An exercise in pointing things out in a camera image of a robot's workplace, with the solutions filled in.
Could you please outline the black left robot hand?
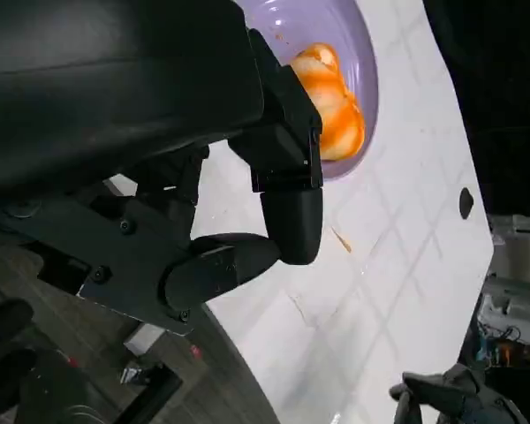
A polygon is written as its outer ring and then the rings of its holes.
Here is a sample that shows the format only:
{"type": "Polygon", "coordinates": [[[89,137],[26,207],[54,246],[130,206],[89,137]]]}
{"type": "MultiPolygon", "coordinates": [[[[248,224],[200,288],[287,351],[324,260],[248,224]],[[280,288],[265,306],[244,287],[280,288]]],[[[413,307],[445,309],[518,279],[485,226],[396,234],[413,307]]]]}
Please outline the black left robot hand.
{"type": "Polygon", "coordinates": [[[232,1],[0,1],[0,243],[71,295],[184,335],[205,302],[313,262],[321,130],[232,1]],[[265,235],[191,235],[220,140],[265,235]]]}

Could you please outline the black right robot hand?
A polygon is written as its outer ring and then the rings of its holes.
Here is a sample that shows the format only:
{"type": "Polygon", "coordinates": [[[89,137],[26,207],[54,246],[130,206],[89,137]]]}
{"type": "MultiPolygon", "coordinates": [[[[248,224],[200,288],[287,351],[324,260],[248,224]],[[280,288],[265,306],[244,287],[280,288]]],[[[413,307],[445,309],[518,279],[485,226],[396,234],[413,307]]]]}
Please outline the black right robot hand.
{"type": "Polygon", "coordinates": [[[449,423],[526,423],[507,397],[492,390],[471,368],[460,363],[442,374],[402,374],[389,390],[397,402],[396,423],[421,423],[421,407],[437,410],[449,423]]]}

